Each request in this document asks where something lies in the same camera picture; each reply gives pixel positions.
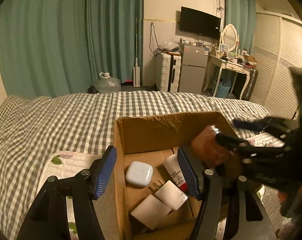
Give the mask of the person's hand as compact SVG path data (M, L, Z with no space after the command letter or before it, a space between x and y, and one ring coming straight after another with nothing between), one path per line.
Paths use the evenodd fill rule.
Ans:
M281 206L285 204L291 205L295 199L297 199L298 202L302 202L302 186L298 189L289 189L288 191L279 190L278 198Z

